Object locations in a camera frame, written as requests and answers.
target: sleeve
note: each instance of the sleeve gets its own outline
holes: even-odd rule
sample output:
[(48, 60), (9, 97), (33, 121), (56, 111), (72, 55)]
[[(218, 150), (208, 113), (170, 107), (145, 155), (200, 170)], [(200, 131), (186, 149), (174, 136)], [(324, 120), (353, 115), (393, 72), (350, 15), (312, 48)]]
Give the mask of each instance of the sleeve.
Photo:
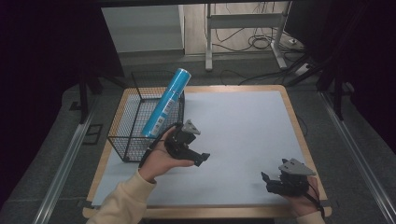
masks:
[(155, 186), (136, 172), (117, 185), (87, 224), (138, 223), (146, 212), (147, 199)]
[(299, 224), (325, 224), (319, 211), (302, 217), (297, 217), (297, 222)]

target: blue can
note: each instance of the blue can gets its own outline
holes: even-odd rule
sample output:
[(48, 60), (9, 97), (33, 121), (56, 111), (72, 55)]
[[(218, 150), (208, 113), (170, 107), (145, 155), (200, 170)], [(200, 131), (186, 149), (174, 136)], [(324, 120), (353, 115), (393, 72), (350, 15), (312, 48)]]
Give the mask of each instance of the blue can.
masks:
[(189, 82), (190, 77), (191, 74), (188, 71), (182, 68), (177, 69), (171, 82), (163, 93), (160, 102), (155, 106), (154, 111), (143, 128), (142, 134), (144, 136), (151, 138), (156, 138), (158, 136), (168, 114), (171, 112), (174, 104)]

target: wire basket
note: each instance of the wire basket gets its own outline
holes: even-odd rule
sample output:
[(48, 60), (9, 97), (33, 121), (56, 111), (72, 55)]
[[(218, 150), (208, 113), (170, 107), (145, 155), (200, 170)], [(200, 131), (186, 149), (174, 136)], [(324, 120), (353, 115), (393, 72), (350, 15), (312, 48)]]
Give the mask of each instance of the wire basket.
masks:
[[(122, 161), (141, 161), (155, 140), (143, 136), (141, 132), (173, 75), (168, 71), (132, 74), (133, 86), (124, 91), (107, 137)], [(160, 133), (176, 122), (183, 122), (184, 99), (183, 92), (168, 114)]]

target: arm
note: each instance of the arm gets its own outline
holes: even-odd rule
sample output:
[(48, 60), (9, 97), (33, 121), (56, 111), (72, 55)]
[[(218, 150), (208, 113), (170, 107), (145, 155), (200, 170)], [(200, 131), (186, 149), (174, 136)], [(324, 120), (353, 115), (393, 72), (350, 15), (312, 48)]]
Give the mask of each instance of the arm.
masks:
[(156, 186), (155, 177), (174, 167), (194, 165), (193, 161), (175, 160), (167, 153), (163, 140), (174, 130), (170, 129), (163, 135), (162, 141), (149, 154), (142, 168), (130, 179), (117, 185), (87, 224), (139, 222), (146, 211), (149, 194)]
[[(312, 177), (307, 177), (310, 184), (308, 194), (314, 199), (319, 200), (318, 195), (318, 181)], [(289, 197), (283, 196), (290, 202), (292, 213), (297, 217), (299, 224), (324, 224), (320, 212), (315, 205), (304, 196)]]

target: human hand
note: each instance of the human hand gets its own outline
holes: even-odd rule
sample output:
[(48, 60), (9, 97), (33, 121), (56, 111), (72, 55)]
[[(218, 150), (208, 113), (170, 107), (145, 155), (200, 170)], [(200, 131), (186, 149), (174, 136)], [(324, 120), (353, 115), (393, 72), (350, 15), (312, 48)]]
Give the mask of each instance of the human hand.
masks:
[(194, 161), (176, 160), (166, 151), (164, 140), (170, 133), (174, 132), (175, 129), (176, 127), (172, 127), (163, 134), (161, 141), (152, 149), (145, 163), (139, 169), (140, 176), (150, 183), (154, 183), (155, 177), (165, 174), (174, 167), (188, 167), (194, 165)]
[[(311, 195), (315, 200), (319, 200), (318, 192), (318, 181), (313, 176), (307, 177), (308, 183), (310, 185), (308, 194)], [(282, 195), (285, 199), (290, 202), (292, 213), (296, 217), (302, 217), (318, 211), (318, 208), (314, 203), (309, 201), (305, 196), (290, 197)]]

